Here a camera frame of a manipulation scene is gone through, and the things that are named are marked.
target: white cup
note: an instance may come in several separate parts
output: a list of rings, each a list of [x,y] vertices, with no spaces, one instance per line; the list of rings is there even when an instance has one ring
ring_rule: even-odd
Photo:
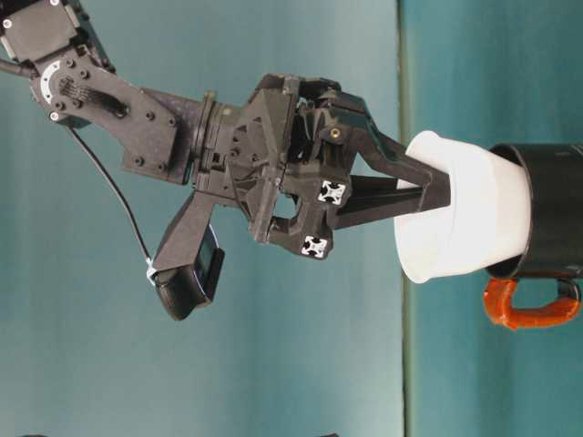
[[[422,132],[407,155],[449,174],[451,205],[395,218],[405,274],[416,283],[463,275],[522,254],[530,231],[526,171],[478,146]],[[400,180],[398,188],[412,185]]]

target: orange handle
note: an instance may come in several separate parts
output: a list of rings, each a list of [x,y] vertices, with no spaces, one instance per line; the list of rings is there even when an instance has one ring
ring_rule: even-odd
[[[572,280],[558,281],[558,298],[546,307],[516,310],[512,297],[517,291],[515,279],[491,279],[484,292],[484,306],[490,320],[511,330],[549,328],[575,319],[581,306],[581,293]]]

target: wire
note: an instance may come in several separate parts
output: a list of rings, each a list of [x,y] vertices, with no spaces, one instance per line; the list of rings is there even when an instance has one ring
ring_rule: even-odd
[[[146,247],[146,243],[144,242],[144,239],[142,238],[142,234],[139,231],[138,223],[136,222],[136,218],[134,217],[134,213],[132,212],[131,208],[129,207],[128,201],[126,200],[126,198],[124,197],[124,195],[120,191],[118,185],[113,180],[111,175],[109,175],[109,173],[107,172],[106,168],[103,166],[101,161],[99,161],[99,158],[96,156],[96,154],[93,153],[93,150],[91,150],[91,148],[89,148],[89,146],[86,144],[85,141],[83,141],[83,139],[79,136],[79,134],[75,131],[75,129],[73,129],[69,126],[65,126],[65,130],[69,133],[69,135],[71,135],[71,137],[73,137],[75,142],[77,144],[79,144],[81,146],[81,148],[85,151],[85,153],[87,154],[89,159],[91,159],[91,161],[93,162],[93,164],[95,165],[95,167],[97,168],[99,173],[101,173],[101,175],[105,178],[105,180],[107,181],[107,183],[109,184],[109,186],[111,187],[113,192],[118,197],[118,200],[121,203],[121,206],[126,211],[126,215],[128,216],[129,223],[131,224],[132,230],[134,231],[134,235],[136,236],[136,240],[138,241],[138,244],[139,244],[139,247],[142,251],[142,254],[144,255],[144,258],[146,259],[146,262],[149,264],[151,262],[151,257],[149,256],[148,248]]]
[[[20,66],[19,64],[14,64],[12,62],[0,59],[0,71],[8,73],[9,75],[26,77],[27,79],[34,79],[37,74],[33,68],[28,68],[26,66]]]

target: teal background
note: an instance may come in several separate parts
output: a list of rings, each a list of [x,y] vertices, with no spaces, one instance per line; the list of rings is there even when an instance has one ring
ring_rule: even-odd
[[[583,140],[583,4],[405,0],[404,137],[433,129],[484,147]],[[580,436],[583,319],[510,332],[482,308],[486,275],[410,287],[407,431],[413,437]],[[525,282],[517,306],[554,299]]]
[[[124,78],[242,104],[266,72],[330,76],[397,137],[394,2],[86,0]],[[259,247],[233,210],[215,303],[169,319],[115,198],[63,129],[0,81],[0,433],[400,435],[401,279],[391,222],[339,232],[326,263]],[[189,194],[116,170],[150,249]]]

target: black mug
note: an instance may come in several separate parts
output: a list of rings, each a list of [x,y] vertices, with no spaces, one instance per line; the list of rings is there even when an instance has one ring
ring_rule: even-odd
[[[521,166],[531,198],[528,243],[520,256],[487,268],[490,318],[509,328],[548,327],[577,316],[583,278],[583,146],[498,145],[492,153]],[[557,279],[557,300],[544,308],[515,310],[512,295],[522,278]]]

